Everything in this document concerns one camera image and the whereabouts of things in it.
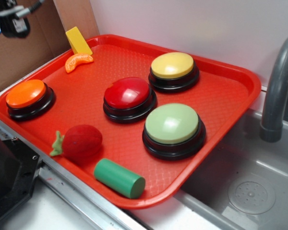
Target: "white wall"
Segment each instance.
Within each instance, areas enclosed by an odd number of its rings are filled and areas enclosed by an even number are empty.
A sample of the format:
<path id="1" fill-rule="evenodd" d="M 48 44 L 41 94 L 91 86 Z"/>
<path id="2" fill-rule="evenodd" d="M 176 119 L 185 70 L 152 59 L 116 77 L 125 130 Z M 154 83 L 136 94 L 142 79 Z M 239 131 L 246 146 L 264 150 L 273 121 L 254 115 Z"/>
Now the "white wall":
<path id="1" fill-rule="evenodd" d="M 91 0 L 100 34 L 241 66 L 267 86 L 288 37 L 288 0 Z"/>

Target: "sink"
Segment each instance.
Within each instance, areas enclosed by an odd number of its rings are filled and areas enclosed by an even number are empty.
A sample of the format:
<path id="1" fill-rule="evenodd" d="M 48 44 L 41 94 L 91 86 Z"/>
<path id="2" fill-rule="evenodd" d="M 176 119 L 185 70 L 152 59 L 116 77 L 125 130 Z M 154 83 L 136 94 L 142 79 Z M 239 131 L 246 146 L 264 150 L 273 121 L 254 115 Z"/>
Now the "sink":
<path id="1" fill-rule="evenodd" d="M 261 117 L 248 110 L 188 178 L 186 205 L 205 207 L 233 229 L 288 229 L 288 122 L 282 139 L 267 143 Z"/>

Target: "plastic tray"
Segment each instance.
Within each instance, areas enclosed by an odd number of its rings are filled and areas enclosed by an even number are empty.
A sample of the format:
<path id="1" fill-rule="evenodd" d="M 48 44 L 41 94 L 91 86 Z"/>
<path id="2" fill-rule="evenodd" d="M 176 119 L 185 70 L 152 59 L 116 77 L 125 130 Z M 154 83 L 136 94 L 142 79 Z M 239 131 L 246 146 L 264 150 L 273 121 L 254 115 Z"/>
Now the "plastic tray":
<path id="1" fill-rule="evenodd" d="M 74 125 L 94 125 L 104 138 L 97 156 L 78 162 L 63 156 L 53 159 L 121 208 L 150 207 L 175 194 L 261 90 L 261 83 L 252 72 L 192 55 L 200 70 L 199 82 L 185 92 L 156 94 L 158 106 L 183 103 L 195 109 L 206 126 L 206 141 L 193 157 L 180 161 L 159 160 L 144 149 L 145 120 L 134 124 L 110 122 L 103 112 L 103 97 L 106 88 L 118 79 L 139 77 L 148 82 L 152 61 L 174 50 L 116 35 L 101 35 L 87 42 L 93 51 L 93 63 L 78 66 L 67 74 L 64 64 L 73 54 L 70 50 L 25 79 L 43 80 L 54 90 L 57 100 L 48 112 L 30 121 L 16 122 L 7 113 L 6 92 L 0 97 L 0 119 L 47 154 L 52 151 L 56 130 L 65 134 Z M 94 178 L 95 165 L 102 158 L 146 179 L 145 191 L 139 199 L 125 198 Z"/>

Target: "orange segment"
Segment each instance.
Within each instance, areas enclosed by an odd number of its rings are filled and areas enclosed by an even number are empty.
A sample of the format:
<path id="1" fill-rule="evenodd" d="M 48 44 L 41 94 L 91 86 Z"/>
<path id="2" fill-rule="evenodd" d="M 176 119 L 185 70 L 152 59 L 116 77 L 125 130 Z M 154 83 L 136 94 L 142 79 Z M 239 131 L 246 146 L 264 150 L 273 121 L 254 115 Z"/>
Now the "orange segment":
<path id="1" fill-rule="evenodd" d="M 71 57 L 67 59 L 65 62 L 65 69 L 67 73 L 72 72 L 78 65 L 84 64 L 84 63 L 90 63 L 93 62 L 94 59 L 92 56 L 85 54 L 85 53 L 79 53 L 74 54 Z"/>
<path id="2" fill-rule="evenodd" d="M 15 109 L 24 108 L 37 102 L 46 92 L 41 80 L 29 80 L 15 86 L 7 95 L 6 103 Z"/>

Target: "orange button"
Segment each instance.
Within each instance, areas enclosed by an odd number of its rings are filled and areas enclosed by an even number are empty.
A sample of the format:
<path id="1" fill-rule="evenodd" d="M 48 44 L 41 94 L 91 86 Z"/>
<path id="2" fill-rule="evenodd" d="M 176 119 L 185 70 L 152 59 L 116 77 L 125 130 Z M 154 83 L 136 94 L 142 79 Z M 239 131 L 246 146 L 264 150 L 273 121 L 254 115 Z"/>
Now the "orange button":
<path id="1" fill-rule="evenodd" d="M 41 80 L 29 80 L 15 86 L 6 96 L 6 103 L 15 109 L 24 108 L 37 102 L 46 92 Z"/>

